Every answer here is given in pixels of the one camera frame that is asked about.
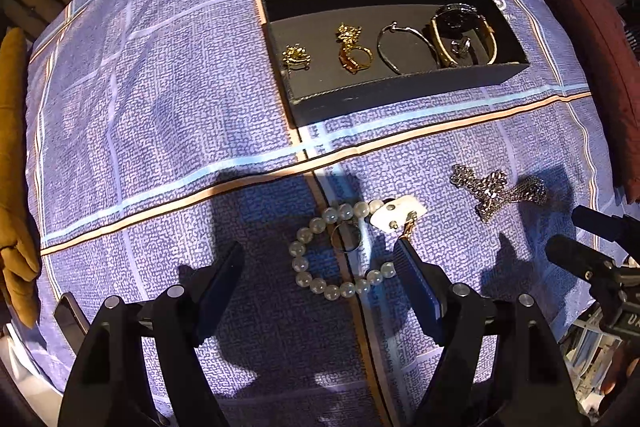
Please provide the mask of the right hand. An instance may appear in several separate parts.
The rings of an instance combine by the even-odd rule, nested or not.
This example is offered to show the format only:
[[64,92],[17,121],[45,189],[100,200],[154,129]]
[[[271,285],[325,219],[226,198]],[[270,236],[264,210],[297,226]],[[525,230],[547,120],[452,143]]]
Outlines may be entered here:
[[612,362],[604,380],[601,391],[609,395],[614,389],[622,389],[639,362],[639,346],[630,341],[623,341],[614,351]]

